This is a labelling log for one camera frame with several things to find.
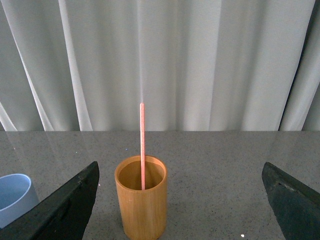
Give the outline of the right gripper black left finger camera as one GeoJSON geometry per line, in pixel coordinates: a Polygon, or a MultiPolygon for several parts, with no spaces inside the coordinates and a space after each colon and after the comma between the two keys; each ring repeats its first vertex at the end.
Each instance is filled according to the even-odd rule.
{"type": "Polygon", "coordinates": [[[30,211],[0,231],[2,240],[81,240],[92,215],[100,179],[92,162],[30,211]]]}

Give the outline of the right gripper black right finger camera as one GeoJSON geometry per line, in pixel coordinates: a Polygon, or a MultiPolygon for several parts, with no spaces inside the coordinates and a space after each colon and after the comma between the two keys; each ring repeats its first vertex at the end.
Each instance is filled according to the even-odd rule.
{"type": "Polygon", "coordinates": [[[320,194],[270,162],[264,164],[261,177],[285,239],[318,240],[320,194]]]}

